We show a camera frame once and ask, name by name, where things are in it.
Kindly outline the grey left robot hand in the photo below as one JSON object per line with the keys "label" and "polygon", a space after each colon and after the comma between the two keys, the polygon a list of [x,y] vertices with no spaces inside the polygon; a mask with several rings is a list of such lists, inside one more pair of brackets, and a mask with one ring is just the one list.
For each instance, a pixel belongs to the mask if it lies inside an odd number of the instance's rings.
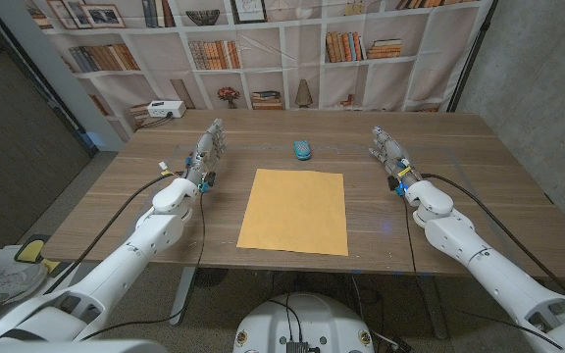
{"label": "grey left robot hand", "polygon": [[183,177],[193,182],[200,192],[206,192],[215,183],[216,165],[226,149],[223,121],[216,119],[198,139]]}

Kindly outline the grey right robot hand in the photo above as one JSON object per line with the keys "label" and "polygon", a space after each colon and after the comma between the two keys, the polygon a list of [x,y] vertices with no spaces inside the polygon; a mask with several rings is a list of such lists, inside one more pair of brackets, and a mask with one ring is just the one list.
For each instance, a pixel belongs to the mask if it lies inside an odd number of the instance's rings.
{"label": "grey right robot hand", "polygon": [[404,196],[410,186],[422,179],[421,174],[410,161],[408,152],[386,131],[375,126],[372,133],[375,146],[369,153],[383,164],[389,189]]}

